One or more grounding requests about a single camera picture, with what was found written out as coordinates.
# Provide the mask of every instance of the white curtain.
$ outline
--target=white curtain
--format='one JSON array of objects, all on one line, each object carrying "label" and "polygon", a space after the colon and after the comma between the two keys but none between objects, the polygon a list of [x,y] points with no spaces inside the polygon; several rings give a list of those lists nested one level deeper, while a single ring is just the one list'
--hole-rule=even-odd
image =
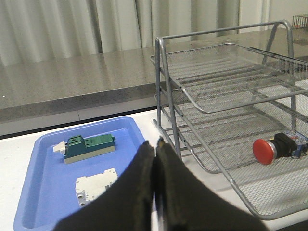
[{"label": "white curtain", "polygon": [[0,67],[148,47],[157,36],[236,26],[238,9],[239,0],[0,0]]}]

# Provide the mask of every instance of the white table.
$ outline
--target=white table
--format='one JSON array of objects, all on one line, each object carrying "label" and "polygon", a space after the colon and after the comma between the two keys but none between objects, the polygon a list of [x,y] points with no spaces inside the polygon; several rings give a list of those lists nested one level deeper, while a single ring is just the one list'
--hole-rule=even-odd
[{"label": "white table", "polygon": [[[129,117],[136,121],[144,138],[149,140],[150,144],[155,147],[160,136],[159,131],[152,122],[156,118],[156,110],[131,114]],[[168,121],[163,118],[162,124],[168,125]],[[2,231],[13,230],[13,221],[34,142],[42,135],[62,129],[64,128],[0,140],[0,229]],[[190,154],[184,155],[183,162],[205,186],[226,201],[249,213],[240,197],[222,174],[209,174],[205,172]],[[308,209],[280,219],[263,222],[270,230],[276,230],[307,219]],[[153,230],[157,230],[155,220],[153,222]]]}]

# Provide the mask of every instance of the blue tray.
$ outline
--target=blue tray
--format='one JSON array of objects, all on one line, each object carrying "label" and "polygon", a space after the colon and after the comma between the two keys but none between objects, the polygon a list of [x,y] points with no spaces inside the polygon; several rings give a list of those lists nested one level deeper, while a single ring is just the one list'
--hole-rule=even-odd
[{"label": "blue tray", "polygon": [[[115,151],[66,165],[53,146],[68,138],[84,138],[111,133]],[[58,220],[79,209],[75,193],[78,177],[92,176],[115,168],[120,176],[144,142],[135,121],[129,117],[46,134],[34,144],[15,221],[15,231],[50,231]]]}]

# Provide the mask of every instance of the green circuit breaker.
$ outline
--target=green circuit breaker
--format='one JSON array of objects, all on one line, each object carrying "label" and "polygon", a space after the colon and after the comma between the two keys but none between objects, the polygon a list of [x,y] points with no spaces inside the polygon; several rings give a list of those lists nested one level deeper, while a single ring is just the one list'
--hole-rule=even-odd
[{"label": "green circuit breaker", "polygon": [[67,143],[61,142],[53,148],[54,152],[63,154],[64,162],[70,164],[79,160],[112,152],[115,150],[115,137],[111,134],[90,137],[73,136]]}]

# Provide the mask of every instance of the gray countertop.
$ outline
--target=gray countertop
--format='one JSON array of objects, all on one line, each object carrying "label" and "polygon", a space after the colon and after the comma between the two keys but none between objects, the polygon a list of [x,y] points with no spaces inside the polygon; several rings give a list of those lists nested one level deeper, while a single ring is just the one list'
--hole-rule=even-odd
[{"label": "gray countertop", "polygon": [[[265,49],[270,31],[174,43],[180,51],[223,42]],[[308,46],[295,44],[295,57]],[[279,29],[272,52],[287,55]],[[0,69],[0,136],[155,105],[154,48],[11,65]]]}]

